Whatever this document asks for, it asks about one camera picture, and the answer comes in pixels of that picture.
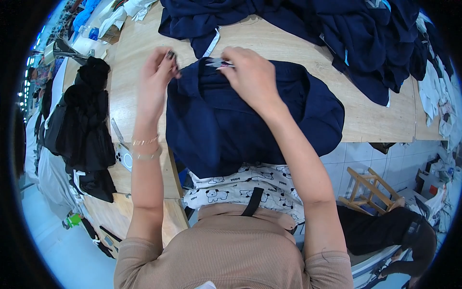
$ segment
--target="cartoon dog print fabric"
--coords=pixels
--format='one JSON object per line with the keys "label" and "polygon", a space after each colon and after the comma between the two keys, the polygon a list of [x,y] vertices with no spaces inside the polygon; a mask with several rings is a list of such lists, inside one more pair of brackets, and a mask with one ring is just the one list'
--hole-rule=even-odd
{"label": "cartoon dog print fabric", "polygon": [[225,177],[198,178],[189,175],[194,189],[183,197],[190,208],[212,203],[248,204],[255,187],[263,189],[260,207],[284,212],[296,223],[304,222],[303,204],[293,187],[288,166],[243,163],[237,173]]}

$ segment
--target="dark nail polish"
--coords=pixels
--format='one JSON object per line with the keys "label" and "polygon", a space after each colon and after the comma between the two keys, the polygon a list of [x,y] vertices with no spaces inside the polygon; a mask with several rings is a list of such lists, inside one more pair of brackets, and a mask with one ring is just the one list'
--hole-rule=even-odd
{"label": "dark nail polish", "polygon": [[175,56],[175,53],[173,51],[169,51],[167,53],[167,59],[172,59]]}

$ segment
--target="ribbed brown shirt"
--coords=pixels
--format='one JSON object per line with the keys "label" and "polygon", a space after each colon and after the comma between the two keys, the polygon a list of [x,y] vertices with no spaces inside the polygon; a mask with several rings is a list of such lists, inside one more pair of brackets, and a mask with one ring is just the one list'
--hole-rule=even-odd
{"label": "ribbed brown shirt", "polygon": [[304,260],[285,230],[293,223],[289,215],[259,208],[254,217],[239,216],[244,208],[202,207],[199,221],[160,256],[147,240],[125,239],[114,287],[193,289],[212,281],[218,289],[353,288],[348,254],[325,251]]}

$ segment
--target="shirt sleeve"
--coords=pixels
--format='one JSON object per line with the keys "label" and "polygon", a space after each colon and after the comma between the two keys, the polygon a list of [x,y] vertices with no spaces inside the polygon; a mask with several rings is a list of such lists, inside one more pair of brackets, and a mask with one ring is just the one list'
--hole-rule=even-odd
{"label": "shirt sleeve", "polygon": [[327,251],[305,260],[308,288],[353,288],[350,256],[345,252]]}
{"label": "shirt sleeve", "polygon": [[120,242],[114,272],[114,288],[131,288],[141,268],[158,257],[156,246],[147,240],[128,238]]}

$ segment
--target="gold bracelet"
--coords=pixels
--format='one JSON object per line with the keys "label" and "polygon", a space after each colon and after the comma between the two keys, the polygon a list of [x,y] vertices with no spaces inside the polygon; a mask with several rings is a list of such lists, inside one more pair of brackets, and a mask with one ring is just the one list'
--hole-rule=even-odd
{"label": "gold bracelet", "polygon": [[138,153],[132,152],[132,159],[134,160],[155,160],[160,157],[161,153],[162,153],[162,148],[159,145],[159,147],[153,154],[138,154]]}
{"label": "gold bracelet", "polygon": [[142,146],[142,145],[150,144],[150,143],[155,142],[158,138],[159,138],[159,135],[157,135],[155,138],[150,139],[148,141],[138,141],[138,140],[136,140],[136,139],[134,139],[132,137],[132,145],[134,145],[134,146]]}

